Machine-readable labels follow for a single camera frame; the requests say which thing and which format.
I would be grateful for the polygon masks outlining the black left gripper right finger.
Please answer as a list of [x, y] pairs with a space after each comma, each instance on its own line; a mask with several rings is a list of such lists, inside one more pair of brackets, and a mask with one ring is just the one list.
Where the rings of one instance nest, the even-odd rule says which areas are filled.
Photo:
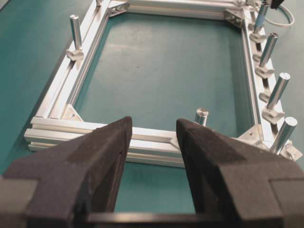
[[218, 209], [236, 228], [301, 228], [304, 172], [264, 149], [186, 119], [176, 135], [197, 212]]

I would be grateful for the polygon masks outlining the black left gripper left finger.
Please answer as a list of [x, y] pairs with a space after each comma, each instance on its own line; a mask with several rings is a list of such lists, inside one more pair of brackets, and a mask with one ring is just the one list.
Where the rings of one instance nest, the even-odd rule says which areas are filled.
[[80, 216], [113, 212], [132, 137], [127, 116], [16, 159], [3, 173], [3, 228], [73, 228]]

